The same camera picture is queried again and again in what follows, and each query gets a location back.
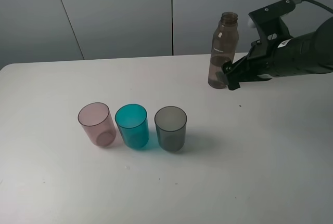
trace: cup rim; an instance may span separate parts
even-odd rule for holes
[[[108,115],[106,116],[106,118],[105,118],[103,121],[99,122],[98,124],[94,124],[94,125],[85,125],[85,124],[81,123],[81,121],[80,121],[80,113],[81,113],[81,111],[82,111],[84,108],[90,106],[91,104],[95,104],[95,103],[104,104],[104,105],[106,106],[106,108],[108,109]],[[83,107],[83,108],[79,111],[79,113],[78,113],[78,121],[79,121],[79,123],[80,123],[82,126],[85,126],[85,127],[94,127],[94,126],[97,126],[97,125],[103,123],[106,119],[108,119],[109,115],[110,115],[110,109],[109,109],[109,107],[108,107],[105,103],[102,103],[102,102],[93,102],[93,103],[87,104],[85,107]]]
[[[180,109],[180,110],[185,114],[185,123],[184,123],[179,129],[176,129],[176,130],[165,130],[165,129],[161,128],[161,127],[156,123],[156,116],[157,116],[157,114],[158,114],[161,110],[163,110],[164,108],[178,108],[178,109]],[[159,110],[156,112],[155,117],[154,117],[154,122],[155,122],[155,125],[156,125],[159,129],[161,129],[162,131],[165,131],[165,132],[176,132],[176,131],[179,131],[180,129],[184,128],[184,126],[187,124],[187,115],[186,115],[186,112],[185,112],[182,108],[180,108],[180,107],[177,107],[177,106],[165,106],[165,107],[159,109]]]
[[[136,126],[134,126],[134,127],[123,127],[123,126],[121,126],[121,125],[117,122],[117,114],[119,113],[119,111],[120,111],[121,109],[123,109],[123,108],[126,107],[126,106],[140,106],[142,109],[145,110],[145,113],[146,113],[146,117],[145,117],[145,119],[144,119],[140,124],[138,124],[138,125],[136,125]],[[117,110],[117,112],[116,112],[116,114],[115,114],[115,116],[114,116],[114,120],[115,120],[117,126],[123,128],[123,129],[134,129],[134,128],[137,128],[137,127],[143,125],[143,124],[145,123],[146,119],[147,119],[147,111],[146,111],[146,109],[145,109],[143,106],[141,106],[140,104],[137,104],[137,103],[129,103],[129,104],[126,104],[126,105],[120,107],[119,110]]]

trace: teal plastic cup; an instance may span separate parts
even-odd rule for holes
[[[141,149],[149,140],[147,111],[138,104],[120,108],[115,117],[124,143],[132,149]]]

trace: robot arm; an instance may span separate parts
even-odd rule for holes
[[[317,31],[293,38],[281,16],[296,4],[313,0],[282,0],[249,13],[260,40],[251,43],[249,53],[234,64],[222,66],[217,74],[229,90],[240,82],[268,81],[274,77],[333,72],[333,17]],[[314,2],[333,12],[332,9]]]

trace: cable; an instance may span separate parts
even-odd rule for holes
[[[329,11],[331,14],[333,14],[333,9],[329,8],[328,6],[325,6],[324,4],[314,1],[314,0],[301,0],[301,2],[310,2],[318,7],[321,7],[323,9],[325,9],[326,11]]]

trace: plastic bottle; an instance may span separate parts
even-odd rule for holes
[[[217,79],[216,73],[222,71],[224,63],[234,61],[239,39],[237,20],[238,16],[234,12],[224,12],[213,35],[208,84],[215,89],[226,87]]]

